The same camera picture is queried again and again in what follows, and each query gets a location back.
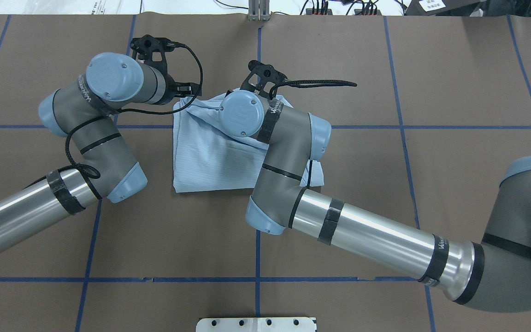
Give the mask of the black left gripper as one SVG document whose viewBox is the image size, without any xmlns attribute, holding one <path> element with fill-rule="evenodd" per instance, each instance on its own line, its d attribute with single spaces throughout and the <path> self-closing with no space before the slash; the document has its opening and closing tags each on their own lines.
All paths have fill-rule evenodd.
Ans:
<svg viewBox="0 0 531 332">
<path fill-rule="evenodd" d="M 202 82 L 176 82 L 169 80 L 169 102 L 181 97 L 200 96 L 202 91 Z"/>
</svg>

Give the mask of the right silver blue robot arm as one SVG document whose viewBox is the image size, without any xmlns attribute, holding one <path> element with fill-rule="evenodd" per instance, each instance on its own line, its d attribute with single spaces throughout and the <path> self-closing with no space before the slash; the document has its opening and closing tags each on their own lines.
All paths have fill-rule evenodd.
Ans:
<svg viewBox="0 0 531 332">
<path fill-rule="evenodd" d="M 531 156 L 508 167 L 481 242 L 456 243 L 302 187 L 330 141 L 327 120 L 242 89 L 225 95 L 218 119 L 227 135 L 268 145 L 245 213 L 255 229 L 301 231 L 473 309 L 531 311 Z"/>
</svg>

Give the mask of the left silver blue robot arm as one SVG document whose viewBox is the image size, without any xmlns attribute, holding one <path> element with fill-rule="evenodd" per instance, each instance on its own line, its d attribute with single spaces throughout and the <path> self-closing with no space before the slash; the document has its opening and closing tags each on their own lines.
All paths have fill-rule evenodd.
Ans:
<svg viewBox="0 0 531 332">
<path fill-rule="evenodd" d="M 164 105 L 196 99 L 203 82 L 175 82 L 166 59 L 95 55 L 74 84 L 40 103 L 41 122 L 65 139 L 68 165 L 0 201 L 0 253 L 103 198 L 124 201 L 148 184 L 114 118 L 130 103 Z"/>
</svg>

